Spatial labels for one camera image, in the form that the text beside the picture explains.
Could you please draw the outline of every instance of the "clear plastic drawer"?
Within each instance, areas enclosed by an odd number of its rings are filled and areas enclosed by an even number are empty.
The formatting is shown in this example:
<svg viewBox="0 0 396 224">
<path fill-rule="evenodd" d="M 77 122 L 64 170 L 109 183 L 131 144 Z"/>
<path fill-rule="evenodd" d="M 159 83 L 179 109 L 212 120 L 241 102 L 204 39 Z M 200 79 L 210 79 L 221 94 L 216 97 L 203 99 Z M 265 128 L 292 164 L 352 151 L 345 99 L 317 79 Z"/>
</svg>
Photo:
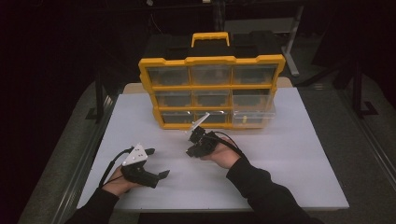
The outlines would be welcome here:
<svg viewBox="0 0 396 224">
<path fill-rule="evenodd" d="M 194 85 L 227 85 L 230 84 L 231 66 L 194 65 L 191 67 L 191 81 Z"/>
<path fill-rule="evenodd" d="M 195 111 L 196 119 L 200 119 L 205 115 L 206 112 L 209 112 L 210 115 L 204 120 L 204 123 L 226 123 L 228 121 L 228 116 L 230 114 L 229 111 Z"/>
<path fill-rule="evenodd" d="M 276 115 L 275 107 L 267 112 L 263 111 L 233 111 L 233 127 L 262 128 Z"/>
<path fill-rule="evenodd" d="M 233 90 L 233 109 L 266 111 L 272 103 L 270 90 Z"/>
<path fill-rule="evenodd" d="M 158 106 L 191 106 L 190 91 L 155 91 Z"/>
<path fill-rule="evenodd" d="M 275 64 L 235 65 L 233 84 L 270 84 L 275 70 Z"/>
<path fill-rule="evenodd" d="M 192 123 L 194 115 L 190 111 L 163 111 L 164 123 Z"/>
<path fill-rule="evenodd" d="M 230 91 L 193 91 L 194 105 L 227 106 L 230 104 Z"/>
<path fill-rule="evenodd" d="M 189 70 L 179 67 L 148 67 L 148 76 L 152 86 L 185 86 L 189 85 Z"/>
</svg>

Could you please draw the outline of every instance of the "person's right hand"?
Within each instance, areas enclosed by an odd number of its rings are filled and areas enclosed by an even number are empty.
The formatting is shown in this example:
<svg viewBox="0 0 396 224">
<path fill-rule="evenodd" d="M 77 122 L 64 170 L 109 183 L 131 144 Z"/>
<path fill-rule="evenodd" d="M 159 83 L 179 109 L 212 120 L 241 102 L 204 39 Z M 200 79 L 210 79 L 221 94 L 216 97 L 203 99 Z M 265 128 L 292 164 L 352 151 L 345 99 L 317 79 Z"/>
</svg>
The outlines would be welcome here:
<svg viewBox="0 0 396 224">
<path fill-rule="evenodd" d="M 229 142 L 232 144 L 233 142 L 228 139 L 223 137 L 223 140 Z M 218 143 L 218 145 L 215 147 L 215 150 L 204 157 L 201 157 L 201 160 L 203 161 L 214 161 L 215 163 L 218 164 L 218 166 L 225 168 L 225 169 L 230 169 L 233 164 L 241 158 L 236 152 L 234 152 L 232 149 L 229 147 L 225 146 L 222 143 Z"/>
</svg>

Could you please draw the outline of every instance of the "black sleeve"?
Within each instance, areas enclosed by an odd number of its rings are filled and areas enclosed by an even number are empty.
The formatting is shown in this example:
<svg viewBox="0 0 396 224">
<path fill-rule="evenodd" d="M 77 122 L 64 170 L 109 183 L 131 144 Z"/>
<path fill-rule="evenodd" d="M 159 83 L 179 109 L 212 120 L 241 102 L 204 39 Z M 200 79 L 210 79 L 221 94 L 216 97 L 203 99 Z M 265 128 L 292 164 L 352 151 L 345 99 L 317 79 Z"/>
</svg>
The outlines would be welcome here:
<svg viewBox="0 0 396 224">
<path fill-rule="evenodd" d="M 88 202 L 70 217 L 66 224 L 108 223 L 119 197 L 103 189 L 97 189 Z"/>
<path fill-rule="evenodd" d="M 227 178 L 247 198 L 262 223 L 322 223 L 311 218 L 287 188 L 273 183 L 267 171 L 250 165 L 246 160 L 239 159 L 229 170 Z"/>
</svg>

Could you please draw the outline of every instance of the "black cable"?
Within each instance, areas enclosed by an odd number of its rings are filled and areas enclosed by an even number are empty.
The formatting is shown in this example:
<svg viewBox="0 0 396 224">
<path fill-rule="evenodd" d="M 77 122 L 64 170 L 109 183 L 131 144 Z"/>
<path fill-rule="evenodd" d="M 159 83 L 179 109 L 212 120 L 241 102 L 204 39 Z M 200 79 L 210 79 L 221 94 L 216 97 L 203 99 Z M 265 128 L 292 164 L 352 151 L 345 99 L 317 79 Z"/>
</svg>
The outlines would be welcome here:
<svg viewBox="0 0 396 224">
<path fill-rule="evenodd" d="M 213 132 L 213 133 L 221 133 L 224 136 L 228 137 L 233 142 L 233 144 L 239 149 L 239 146 L 235 143 L 235 141 L 230 136 L 228 136 L 226 133 L 222 133 L 222 132 Z"/>
<path fill-rule="evenodd" d="M 113 182 L 113 181 L 115 181 L 115 180 L 118 180 L 118 179 L 120 179 L 121 177 L 123 177 L 123 175 L 120 175 L 120 176 L 118 176 L 118 177 L 116 177 L 116 178 L 114 178 L 114 179 L 111 179 L 111 180 L 107 181 L 104 185 L 106 185 L 106 184 L 108 184 L 108 183 L 111 183 L 111 182 Z"/>
<path fill-rule="evenodd" d="M 122 152 L 119 153 L 119 155 L 116 156 L 116 158 L 114 158 L 113 161 L 111 161 L 111 162 L 108 164 L 108 166 L 107 166 L 107 168 L 106 168 L 106 170 L 105 170 L 105 173 L 103 174 L 102 179 L 101 179 L 100 182 L 99 182 L 99 189 L 104 185 L 105 180 L 106 180 L 108 174 L 110 173 L 111 169 L 113 168 L 114 163 L 116 163 L 116 160 L 117 160 L 122 154 L 124 154 L 124 153 L 131 153 L 133 149 L 134 149 L 134 147 L 131 147 L 131 148 L 129 148 L 129 149 L 123 150 Z"/>
<path fill-rule="evenodd" d="M 235 146 L 219 137 L 211 137 L 211 136 L 206 136 L 203 135 L 201 136 L 202 138 L 208 138 L 208 139 L 213 139 L 216 140 L 220 143 L 222 143 L 223 145 L 229 147 L 230 149 L 232 149 L 234 152 L 236 152 L 236 154 L 238 154 L 240 157 L 242 157 L 243 159 L 248 161 L 248 157 L 242 152 L 242 150 L 235 144 Z"/>
<path fill-rule="evenodd" d="M 154 16 L 152 15 L 152 13 L 150 13 L 150 17 L 151 17 L 151 21 L 154 24 L 155 28 L 157 28 L 157 30 L 163 35 L 163 31 L 160 29 L 160 27 L 157 25 L 157 22 L 155 22 L 154 20 Z"/>
</svg>

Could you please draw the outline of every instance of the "wrist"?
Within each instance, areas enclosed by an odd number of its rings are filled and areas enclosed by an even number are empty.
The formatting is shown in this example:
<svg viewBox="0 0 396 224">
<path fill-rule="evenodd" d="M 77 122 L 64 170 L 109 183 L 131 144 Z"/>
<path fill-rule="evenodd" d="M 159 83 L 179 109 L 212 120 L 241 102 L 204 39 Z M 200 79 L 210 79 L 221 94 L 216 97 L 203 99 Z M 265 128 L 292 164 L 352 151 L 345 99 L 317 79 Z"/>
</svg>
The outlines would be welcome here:
<svg viewBox="0 0 396 224">
<path fill-rule="evenodd" d="M 114 184 L 108 183 L 108 184 L 105 184 L 104 186 L 102 186 L 102 190 L 112 193 L 112 194 L 116 195 L 117 197 L 120 197 L 122 194 L 124 194 L 129 189 L 130 188 L 128 186 L 121 186 L 120 184 L 114 185 Z"/>
<path fill-rule="evenodd" d="M 236 154 L 236 153 L 233 153 L 233 154 L 231 154 L 231 156 L 228 158 L 228 160 L 227 160 L 227 169 L 230 169 L 231 167 L 233 167 L 233 165 L 240 159 L 241 157 L 238 155 L 238 154 Z"/>
</svg>

